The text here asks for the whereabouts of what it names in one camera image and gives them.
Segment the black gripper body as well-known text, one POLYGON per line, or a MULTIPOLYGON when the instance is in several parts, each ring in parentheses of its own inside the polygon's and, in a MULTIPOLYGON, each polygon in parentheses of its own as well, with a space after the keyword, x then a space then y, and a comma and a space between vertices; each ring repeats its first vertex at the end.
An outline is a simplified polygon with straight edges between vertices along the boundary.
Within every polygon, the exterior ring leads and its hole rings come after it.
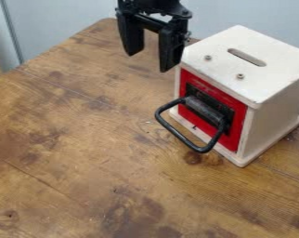
POLYGON ((117 0, 115 17, 122 33, 143 29, 158 33, 165 27, 175 33, 187 33, 191 12, 181 0, 117 0))

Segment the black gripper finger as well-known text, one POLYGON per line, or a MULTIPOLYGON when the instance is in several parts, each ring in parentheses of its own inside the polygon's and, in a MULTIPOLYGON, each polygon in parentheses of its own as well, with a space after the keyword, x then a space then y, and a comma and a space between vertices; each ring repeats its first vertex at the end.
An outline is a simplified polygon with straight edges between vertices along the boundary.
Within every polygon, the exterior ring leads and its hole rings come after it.
POLYGON ((131 15, 117 11, 115 17, 122 47, 126 54, 131 56, 143 49, 143 29, 131 15))
POLYGON ((158 32, 159 71, 165 73, 179 62, 189 38, 187 20, 170 20, 158 32))

